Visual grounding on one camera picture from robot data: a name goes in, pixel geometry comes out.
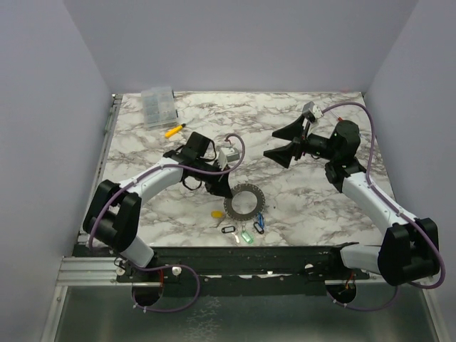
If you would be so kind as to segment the yellow key tag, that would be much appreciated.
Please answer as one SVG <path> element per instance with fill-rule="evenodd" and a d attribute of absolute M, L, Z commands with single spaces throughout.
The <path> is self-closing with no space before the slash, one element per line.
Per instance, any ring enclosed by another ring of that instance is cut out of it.
<path fill-rule="evenodd" d="M 213 218 L 219 219 L 219 218 L 223 218 L 224 213 L 221 212 L 221 211 L 212 211 L 212 212 L 211 212 L 211 216 L 212 216 Z"/>

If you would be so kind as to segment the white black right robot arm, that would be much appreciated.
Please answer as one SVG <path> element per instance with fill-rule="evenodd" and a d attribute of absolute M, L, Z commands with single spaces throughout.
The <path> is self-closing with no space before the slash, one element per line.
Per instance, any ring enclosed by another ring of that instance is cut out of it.
<path fill-rule="evenodd" d="M 288 168 L 292 160 L 308 154 L 326 160 L 326 178 L 340 193 L 353 200 L 383 235 L 380 246 L 348 243 L 327 261 L 329 274 L 344 278 L 353 269 L 381 275 L 391 286 L 434 276 L 440 271 L 437 259 L 438 233 L 429 218 L 419 219 L 399 206 L 366 179 L 366 169 L 356 153 L 361 143 L 358 126 L 338 122 L 328 138 L 311 133 L 304 116 L 272 136 L 288 145 L 264 151 L 264 156 Z"/>

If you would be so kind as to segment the green key tag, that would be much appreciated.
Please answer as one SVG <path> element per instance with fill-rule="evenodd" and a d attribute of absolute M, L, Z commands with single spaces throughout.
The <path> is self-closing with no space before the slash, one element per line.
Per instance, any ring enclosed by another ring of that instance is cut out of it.
<path fill-rule="evenodd" d="M 252 235 L 247 231 L 242 231 L 241 237 L 247 244 L 252 244 L 254 242 Z"/>

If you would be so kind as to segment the silver key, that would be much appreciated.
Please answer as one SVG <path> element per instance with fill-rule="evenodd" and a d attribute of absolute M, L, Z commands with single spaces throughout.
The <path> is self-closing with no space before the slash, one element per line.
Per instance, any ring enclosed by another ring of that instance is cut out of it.
<path fill-rule="evenodd" d="M 236 242 L 236 244 L 240 245 L 240 238 L 238 236 L 238 234 L 236 234 L 235 232 L 232 232 L 231 235 L 234 237 L 234 240 Z"/>

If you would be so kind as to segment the black key tag white label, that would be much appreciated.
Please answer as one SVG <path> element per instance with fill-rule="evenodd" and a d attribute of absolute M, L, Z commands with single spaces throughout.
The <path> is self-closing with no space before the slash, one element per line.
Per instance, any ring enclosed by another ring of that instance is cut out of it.
<path fill-rule="evenodd" d="M 221 228 L 221 232 L 223 234 L 231 234 L 231 233 L 236 232 L 236 227 L 234 225 L 226 226 L 226 227 Z"/>

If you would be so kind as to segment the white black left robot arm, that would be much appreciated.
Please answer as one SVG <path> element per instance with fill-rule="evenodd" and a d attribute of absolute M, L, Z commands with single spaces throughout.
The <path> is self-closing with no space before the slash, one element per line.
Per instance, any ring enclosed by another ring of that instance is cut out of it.
<path fill-rule="evenodd" d="M 122 182 L 102 181 L 83 220 L 88 248 L 93 248 L 96 239 L 133 263 L 133 273 L 140 280 L 153 279 L 157 273 L 154 251 L 138 236 L 142 205 L 168 187 L 184 184 L 188 177 L 199 181 L 211 195 L 233 198 L 229 163 L 239 164 L 244 151 L 221 147 L 210 158 L 205 156 L 208 147 L 214 147 L 214 141 L 193 132 L 184 145 L 164 153 L 139 175 Z"/>

